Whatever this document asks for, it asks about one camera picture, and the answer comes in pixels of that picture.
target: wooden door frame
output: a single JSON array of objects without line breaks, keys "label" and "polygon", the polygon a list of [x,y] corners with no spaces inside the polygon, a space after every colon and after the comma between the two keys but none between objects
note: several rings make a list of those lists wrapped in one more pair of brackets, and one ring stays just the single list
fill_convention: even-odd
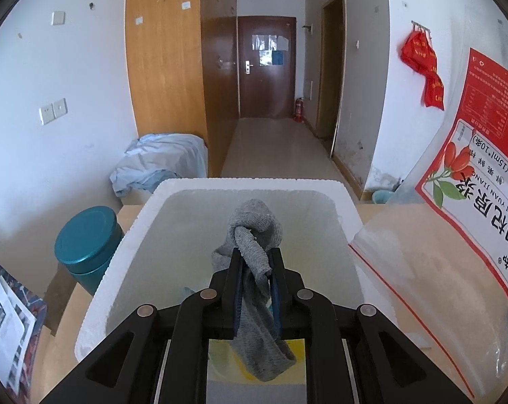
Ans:
[{"label": "wooden door frame", "polygon": [[[325,9],[327,6],[334,3],[336,0],[329,0],[327,1],[321,8],[321,55],[320,55],[320,81],[319,81],[319,94],[318,94],[318,112],[316,115],[316,125],[315,125],[315,133],[319,135],[319,121],[320,121],[320,115],[321,115],[321,94],[323,92],[323,62],[324,62],[324,52],[325,52],[325,34],[326,34],[326,21],[325,21]],[[347,39],[348,39],[348,28],[347,28],[347,1],[342,0],[342,14],[344,16],[344,19],[342,22],[344,23],[344,46],[342,47],[342,84],[340,87],[340,98],[338,102],[338,116],[337,116],[337,125],[335,128],[335,136],[333,139],[333,145],[331,148],[331,157],[334,152],[334,145],[336,142],[336,135],[338,133],[338,128],[340,125],[340,116],[342,114],[342,98],[344,97],[344,82],[346,77],[346,51],[347,51]]]},{"label": "wooden door frame", "polygon": [[237,39],[238,39],[238,47],[237,50],[238,53],[238,64],[237,64],[237,77],[239,80],[239,118],[241,118],[241,74],[245,71],[244,59],[242,59],[243,56],[243,29],[241,26],[241,18],[264,18],[269,20],[293,20],[293,26],[291,29],[291,39],[290,42],[293,44],[293,47],[290,47],[290,58],[291,58],[291,70],[293,74],[292,78],[292,95],[291,95],[291,101],[290,101],[290,111],[293,111],[295,108],[295,86],[297,84],[297,18],[293,16],[272,16],[272,15],[250,15],[250,16],[238,16],[237,17]]}]

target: brown door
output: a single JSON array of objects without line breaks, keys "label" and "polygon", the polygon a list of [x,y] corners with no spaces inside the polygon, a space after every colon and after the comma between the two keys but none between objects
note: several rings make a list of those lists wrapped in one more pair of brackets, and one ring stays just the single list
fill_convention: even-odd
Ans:
[{"label": "brown door", "polygon": [[332,0],[323,7],[321,29],[321,76],[316,131],[332,152],[344,81],[345,0]]},{"label": "brown door", "polygon": [[293,115],[296,25],[283,16],[239,17],[242,118]]}]

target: light blue cloth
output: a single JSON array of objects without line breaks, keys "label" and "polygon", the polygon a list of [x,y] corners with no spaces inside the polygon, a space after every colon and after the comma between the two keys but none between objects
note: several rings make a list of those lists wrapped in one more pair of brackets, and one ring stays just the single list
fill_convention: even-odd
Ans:
[{"label": "light blue cloth", "polygon": [[133,189],[153,193],[167,179],[206,178],[208,152],[195,135],[149,134],[133,141],[110,175],[117,197]]}]

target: tiled floor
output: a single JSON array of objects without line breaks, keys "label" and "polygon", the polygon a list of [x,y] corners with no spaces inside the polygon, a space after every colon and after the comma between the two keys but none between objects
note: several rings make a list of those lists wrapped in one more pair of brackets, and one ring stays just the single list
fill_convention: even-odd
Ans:
[{"label": "tiled floor", "polygon": [[222,170],[225,178],[331,179],[351,187],[320,140],[291,119],[242,118]]}]

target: wooden cabinet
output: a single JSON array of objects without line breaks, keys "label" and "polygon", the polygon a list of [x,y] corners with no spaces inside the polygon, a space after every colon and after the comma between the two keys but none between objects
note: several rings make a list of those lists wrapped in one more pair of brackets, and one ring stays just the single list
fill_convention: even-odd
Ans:
[{"label": "wooden cabinet", "polygon": [[237,0],[126,0],[128,78],[139,136],[193,133],[219,176],[239,119]]}]

